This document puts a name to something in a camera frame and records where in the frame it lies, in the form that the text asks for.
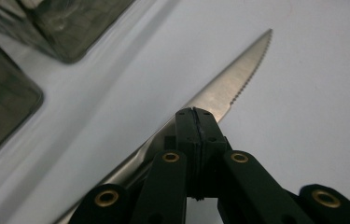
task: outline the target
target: white surface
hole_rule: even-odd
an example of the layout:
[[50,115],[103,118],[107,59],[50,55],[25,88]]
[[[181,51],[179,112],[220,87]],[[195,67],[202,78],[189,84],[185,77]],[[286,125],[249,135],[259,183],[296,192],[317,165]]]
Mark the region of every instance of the white surface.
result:
[[[319,183],[350,199],[350,1],[162,0],[73,65],[0,35],[46,95],[0,151],[0,223],[58,218],[268,28],[222,132],[283,188]],[[214,203],[189,203],[188,216],[221,223]]]

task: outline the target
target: brass rivet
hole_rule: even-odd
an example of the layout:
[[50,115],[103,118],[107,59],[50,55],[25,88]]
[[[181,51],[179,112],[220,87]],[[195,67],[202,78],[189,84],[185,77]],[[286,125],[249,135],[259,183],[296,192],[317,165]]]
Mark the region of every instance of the brass rivet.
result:
[[[322,196],[328,197],[329,201],[322,198]],[[337,208],[341,205],[341,202],[338,198],[322,189],[314,190],[312,192],[312,197],[315,199],[315,201],[325,205],[326,207]]]
[[164,161],[167,161],[167,162],[175,162],[175,161],[178,161],[178,159],[180,159],[180,157],[173,152],[168,152],[163,154],[162,158]]
[[112,189],[108,189],[96,195],[95,203],[100,207],[108,207],[114,204],[118,199],[119,194]]
[[245,154],[242,154],[239,152],[232,153],[231,159],[233,161],[241,162],[241,163],[248,162],[248,157]]

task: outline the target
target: knife blade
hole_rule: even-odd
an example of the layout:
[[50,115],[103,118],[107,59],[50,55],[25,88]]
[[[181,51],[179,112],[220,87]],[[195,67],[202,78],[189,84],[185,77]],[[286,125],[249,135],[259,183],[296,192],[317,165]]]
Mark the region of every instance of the knife blade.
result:
[[[265,32],[244,53],[188,101],[183,108],[195,106],[207,110],[219,122],[231,109],[233,102],[258,69],[270,45],[272,34],[273,31],[271,29]],[[164,136],[174,134],[175,117],[171,117],[162,128],[149,137],[142,146],[108,174],[101,182],[101,185],[111,183],[124,188],[131,187],[135,182],[143,178],[155,154],[163,150]],[[57,223],[68,223],[76,209],[77,204]]]

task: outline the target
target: stainless steel blade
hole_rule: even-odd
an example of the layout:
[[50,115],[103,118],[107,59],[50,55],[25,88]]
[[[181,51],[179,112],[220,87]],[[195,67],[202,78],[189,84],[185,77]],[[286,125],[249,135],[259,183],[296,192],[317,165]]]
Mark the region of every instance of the stainless steel blade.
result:
[[273,31],[268,30],[242,55],[204,87],[186,107],[199,107],[211,112],[219,122],[230,110],[247,82],[256,72],[271,41]]
[[[219,122],[253,76],[269,47],[272,30],[256,40],[242,55],[218,74],[184,107],[199,107],[211,112]],[[148,170],[155,154],[163,150],[164,136],[175,134],[175,117],[146,140],[134,153],[115,168],[101,184],[117,184],[129,188]],[[57,223],[68,223],[77,209],[72,207]]]

